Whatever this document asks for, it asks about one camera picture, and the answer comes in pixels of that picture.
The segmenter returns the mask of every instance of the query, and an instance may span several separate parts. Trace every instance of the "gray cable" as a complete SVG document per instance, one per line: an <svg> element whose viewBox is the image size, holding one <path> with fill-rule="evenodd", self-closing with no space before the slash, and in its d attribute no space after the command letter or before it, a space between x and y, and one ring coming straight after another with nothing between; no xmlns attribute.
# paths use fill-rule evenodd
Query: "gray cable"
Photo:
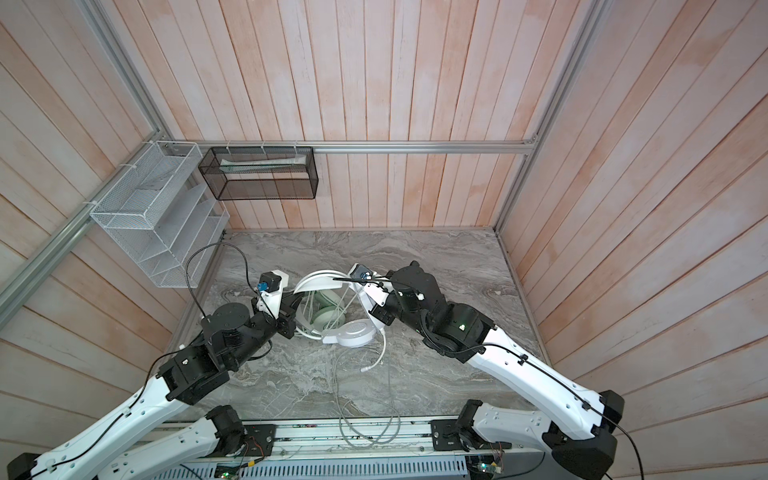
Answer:
<svg viewBox="0 0 768 480"><path fill-rule="evenodd" d="M397 435L400 433L400 427L402 426L402 419L400 418L400 412L398 412L397 409L395 408L394 398L392 397L392 380L391 380L391 376L390 376L389 364L387 364L387 391L388 391L388 394L389 394L389 403L383 402L383 401L381 401L379 399L374 399L374 398L371 398L371 397L362 397L361 396L361 397L355 397L355 398L348 399L343 406L341 405L341 402L339 400L339 379L338 379L338 376L337 376L337 368L339 366L339 361L341 360L341 358L343 358L344 356L350 354L351 352L355 352L356 350L361 350L361 349L377 352L377 350L372 348L372 347L360 347L360 348L357 348L357 349L345 350L344 352L341 352L339 354L339 356L336 357L336 360L333 362L333 372L332 372L333 385L334 385L333 392L334 392L334 395L336 397L336 407L339 410L339 431L341 432L341 436L344 438L344 442L346 442L346 444L349 445L350 447L352 447L353 449L358 449L358 450L370 449L374 445L385 445L387 443L390 443L392 440L397 438ZM378 403L380 405L383 405L383 406L387 407L388 409L390 409L394 413L394 415L391 415L389 417L389 421L387 422L386 426L384 427L382 432L379 434L379 436L377 436L374 439L369 438L367 435L365 435L364 433L361 433L359 430L357 430L355 428L355 426L346 417L346 408L347 408L347 406L350 403L355 402L356 400L367 400L367 401L370 401L370 402ZM395 430L395 432L392 434L392 436L388 437L385 440L382 440L382 437L387 433L387 431L389 430L389 427L392 426L392 422L394 421L395 417L397 417L397 430ZM368 445L355 445L355 444L353 444L350 441L350 439L347 436L347 434L344 432L342 421L344 421L344 423L346 423L346 426L349 427L349 429L351 429L353 432L355 432L359 436L359 439L366 440L367 442L369 442L369 444Z"/></svg>

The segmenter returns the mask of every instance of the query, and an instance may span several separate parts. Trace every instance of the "table surface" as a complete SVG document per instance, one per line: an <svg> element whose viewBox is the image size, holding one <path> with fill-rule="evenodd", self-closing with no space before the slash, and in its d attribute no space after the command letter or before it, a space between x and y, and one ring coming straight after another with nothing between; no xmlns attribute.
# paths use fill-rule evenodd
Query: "table surface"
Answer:
<svg viewBox="0 0 768 480"><path fill-rule="evenodd" d="M541 358L502 250L490 230L235 233L229 241L247 255L252 282L261 272L282 270L290 275L289 288L315 270L347 272L359 262L385 273L418 260L435 276L448 300L474 306ZM210 313L231 301L250 305L252 295L242 257L235 249L224 247L204 309ZM190 334L199 331L196 326ZM380 336L372 348L348 352L339 362L339 397L342 404L349 401L349 416L392 413L391 407L359 397L394 405L403 416L456 415L467 399L531 409L531 404L498 380L427 348L421 336L401 322L387 327L386 336L386 354L376 368L359 371L375 361ZM274 336L273 343L269 355L248 362L231 374L226 385L176 420L199 419L217 405L232 405L242 419L337 418L330 379L334 361L347 349L298 334L291 340Z"/></svg>

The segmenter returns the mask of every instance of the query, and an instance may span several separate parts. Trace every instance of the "black cable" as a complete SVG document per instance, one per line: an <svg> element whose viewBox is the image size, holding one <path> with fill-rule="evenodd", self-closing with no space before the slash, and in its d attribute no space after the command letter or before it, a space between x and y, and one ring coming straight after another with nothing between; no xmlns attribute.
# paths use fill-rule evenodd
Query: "black cable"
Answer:
<svg viewBox="0 0 768 480"><path fill-rule="evenodd" d="M238 252L240 252L240 255L243 256L243 262L245 263L245 281L246 281L246 283L248 284L248 286L250 287L251 290L256 292L256 295L259 297L259 300L261 301L261 303L263 303L264 307L266 308L266 311L272 316L272 318L276 319L277 315L272 313L271 308L266 304L264 299L261 298L261 292L258 289L253 288L253 285L250 284L250 277L248 276L248 259L245 257L245 253L243 253L243 251L239 247L237 247L236 245L233 245L232 243L229 243L229 242L209 243L205 247L199 249L197 252L192 253L192 255L190 256L190 259L187 261L186 268L184 268L184 276L187 278L187 288L190 291L190 295L192 296L192 300L194 300L195 304L197 305L197 308L200 309L200 312L203 314L203 317L205 317L205 310L203 310L203 307L200 305L200 302L197 301L197 297L195 297L194 292L192 291L192 286L190 285L190 263L192 263L192 259L197 254L199 254L200 252L202 252L203 250L205 250L207 248L215 247L216 245L227 245L229 247L234 248Z"/></svg>
<svg viewBox="0 0 768 480"><path fill-rule="evenodd" d="M513 478L513 477L519 477L519 476L522 476L522 475L527 475L528 473L531 473L535 469L541 467L541 464L544 463L544 459L546 458L546 456L547 456L546 452L542 452L541 453L541 460L539 460L538 463L536 464L536 466L534 468L531 468L530 470L526 470L525 472L520 472L520 473L513 473L511 475L504 475L502 477L494 477L493 480L502 480L503 478Z"/></svg>
<svg viewBox="0 0 768 480"><path fill-rule="evenodd" d="M248 361L249 361L249 362L250 362L251 360L258 360L258 359L262 359L262 358L264 358L264 357L267 355L267 353L269 353L269 352L271 352L271 351L272 351L272 340L267 340L267 342L270 344L270 349L269 349L269 350L267 350L266 352L262 353L261 355L258 355L258 356L252 356L252 357L250 357L250 358L248 359Z"/></svg>
<svg viewBox="0 0 768 480"><path fill-rule="evenodd" d="M194 476L198 477L200 480L203 480L203 477L201 477L201 476L200 476L200 474L198 474L197 472L195 472L195 471L194 471L192 468L189 468L189 467L187 467L187 466L186 466L186 465L184 465L184 464L181 464L181 466L182 466L182 467L184 467L184 468L186 468L186 469L187 469L187 470L189 470L190 472L192 472L192 475L194 475Z"/></svg>
<svg viewBox="0 0 768 480"><path fill-rule="evenodd" d="M390 282L390 283L392 282L391 280L387 279L384 276L376 277L376 278L373 278L373 279L370 279L370 280L354 279L354 278L334 278L333 280L345 280L345 281L348 281L348 282L357 282L357 283L378 283L378 282L381 282L381 281L387 281L387 282ZM415 290L412 286L407 285L405 283L400 283L400 282L394 282L394 283L398 283L399 285L403 285L403 286L408 287L409 289ZM596 408L593 407L588 401L582 399L569 386L565 385L562 381L560 381L560 379L558 379L554 375L550 374L550 372L547 372L546 370L542 369L541 367L539 367L535 363L529 362L528 361L528 356L524 357L524 356L518 355L517 353L515 353L515 352L511 351L510 349L508 349L507 347L501 346L501 345L496 345L495 343L481 343L480 345L471 346L471 347L469 347L467 349L458 350L456 352L451 352L449 350L443 349L431 337L431 332L429 332L429 329L427 328L427 325L426 325L426 320L423 317L420 318L420 322L421 322L422 330L424 330L424 336L435 347L435 350L437 350L439 352L442 352L442 353L444 353L446 355L456 356L456 355L459 355L461 353L467 353L467 352L472 352L472 351L477 352L478 349L481 349L481 348L484 348L484 347L488 347L488 346L494 346L494 347L502 349L502 350L506 351L507 353L509 353L509 354L513 355L514 357L516 357L518 360L520 360L520 362L522 362L521 365L524 364L524 363L527 363L528 365L532 366L533 368L537 369L539 372L545 374L547 377L549 377L550 379L552 379L555 382L557 382L558 384L560 384L560 386L562 386L564 389L568 390L570 392L570 394L572 394L578 401L580 401L582 406L585 406L587 409L590 409L593 412L597 413L599 416L601 416L606 421L610 422L614 427L616 427L617 429L621 430L621 432L624 433L627 436L627 439L630 441L630 443L632 444L632 448L634 449L634 454L635 454L635 456L637 456L637 465L638 465L638 467L640 469L640 478L641 478L641 480L645 480L645 473L643 471L643 461L640 458L640 452L637 450L637 445L634 443L634 440L632 439L631 435L626 430L624 430L618 423L616 423L613 420L609 419L607 416L603 415L602 412L599 412L598 410L596 410Z"/></svg>

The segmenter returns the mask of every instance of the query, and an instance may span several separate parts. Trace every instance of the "black mesh basket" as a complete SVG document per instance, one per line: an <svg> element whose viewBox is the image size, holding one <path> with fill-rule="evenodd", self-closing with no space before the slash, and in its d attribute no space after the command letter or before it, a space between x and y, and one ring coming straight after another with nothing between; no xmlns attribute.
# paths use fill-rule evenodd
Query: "black mesh basket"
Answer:
<svg viewBox="0 0 768 480"><path fill-rule="evenodd" d="M200 172L218 200L312 199L317 193L311 147L214 147Z"/></svg>

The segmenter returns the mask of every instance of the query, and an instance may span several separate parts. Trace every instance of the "wooden wall panel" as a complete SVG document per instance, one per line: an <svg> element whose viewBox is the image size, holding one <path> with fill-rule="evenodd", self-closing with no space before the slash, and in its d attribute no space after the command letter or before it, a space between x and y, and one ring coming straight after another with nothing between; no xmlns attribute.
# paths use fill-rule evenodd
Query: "wooden wall panel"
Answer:
<svg viewBox="0 0 768 480"><path fill-rule="evenodd" d="M766 471L766 21L615 2L502 231L554 367L624 396L647 478Z"/></svg>
<svg viewBox="0 0 768 480"><path fill-rule="evenodd" d="M201 65L198 55L216 58L196 46ZM216 71L204 83L219 85ZM74 0L0 2L0 283L152 130ZM152 285L94 228L0 330L4 464L71 438L136 391L186 295Z"/></svg>
<svg viewBox="0 0 768 480"><path fill-rule="evenodd" d="M222 141L529 138L590 5L104 3L173 135ZM488 226L517 173L511 163L498 155L319 155L315 200L228 207L236 229Z"/></svg>

